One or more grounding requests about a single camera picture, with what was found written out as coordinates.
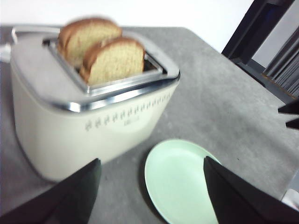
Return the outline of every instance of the chrome trim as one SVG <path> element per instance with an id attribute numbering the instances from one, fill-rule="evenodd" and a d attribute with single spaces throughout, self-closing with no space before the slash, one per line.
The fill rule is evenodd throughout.
<path id="1" fill-rule="evenodd" d="M 55 108 L 80 113 L 80 112 L 84 112 L 84 111 L 100 109 L 102 107 L 105 107 L 105 106 L 108 106 L 111 104 L 115 104 L 115 103 L 119 103 L 119 102 L 125 101 L 127 99 L 139 97 L 139 96 L 160 90 L 162 88 L 166 88 L 171 85 L 178 84 L 178 82 L 179 82 L 179 78 L 177 78 L 175 80 L 167 80 L 164 83 L 158 82 L 156 85 L 149 85 L 149 86 L 141 88 L 141 89 L 131 90 L 128 92 L 118 94 L 116 96 L 108 97 L 106 99 L 90 102 L 88 104 L 79 104 L 76 102 L 69 102 L 67 104 L 59 104 L 57 102 L 49 102 L 49 103 L 52 106 L 54 106 Z"/>
<path id="2" fill-rule="evenodd" d="M 144 56 L 144 60 L 150 63 L 155 69 L 148 70 L 128 78 L 123 78 L 120 80 L 115 80 L 112 82 L 107 82 L 104 84 L 90 86 L 87 85 L 78 72 L 67 63 L 67 61 L 59 54 L 57 50 L 56 40 L 49 40 L 49 50 L 56 58 L 61 66 L 64 68 L 66 73 L 70 78 L 80 87 L 84 93 L 88 93 L 91 96 L 104 95 L 108 93 L 114 93 L 118 91 L 123 91 L 128 88 L 137 87 L 146 83 L 154 82 L 157 80 L 168 79 L 167 74 L 164 74 L 165 68 L 162 68 L 155 59 L 153 59 L 147 53 Z"/>

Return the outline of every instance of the cream toaster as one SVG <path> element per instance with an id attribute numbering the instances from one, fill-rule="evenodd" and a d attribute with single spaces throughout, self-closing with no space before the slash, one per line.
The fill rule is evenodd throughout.
<path id="1" fill-rule="evenodd" d="M 18 31 L 38 31 L 17 38 Z M 57 28 L 12 30 L 15 129 L 29 161 L 59 181 L 95 158 L 105 163 L 147 139 L 175 91 L 177 65 L 147 38 L 144 71 L 88 86 L 56 50 Z"/>

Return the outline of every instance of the plate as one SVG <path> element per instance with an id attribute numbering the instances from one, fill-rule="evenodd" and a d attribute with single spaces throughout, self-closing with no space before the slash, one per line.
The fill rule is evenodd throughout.
<path id="1" fill-rule="evenodd" d="M 167 140 L 149 153 L 144 168 L 149 196 L 170 224 L 216 224 L 205 174 L 204 148 L 185 140 Z"/>

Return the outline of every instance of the table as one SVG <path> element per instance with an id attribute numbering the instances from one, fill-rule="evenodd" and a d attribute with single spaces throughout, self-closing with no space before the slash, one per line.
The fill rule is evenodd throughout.
<path id="1" fill-rule="evenodd" d="M 299 132 L 292 115 L 253 78 L 185 28 L 125 28 L 150 38 L 179 66 L 181 80 L 152 135 L 104 164 L 90 217 L 95 223 L 166 223 L 146 191 L 143 167 L 157 143 L 193 141 L 260 190 L 281 199 L 299 168 Z M 1 44 L 11 42 L 1 27 Z M 1 213 L 49 189 L 29 164 L 15 135 L 9 64 L 1 63 Z"/>

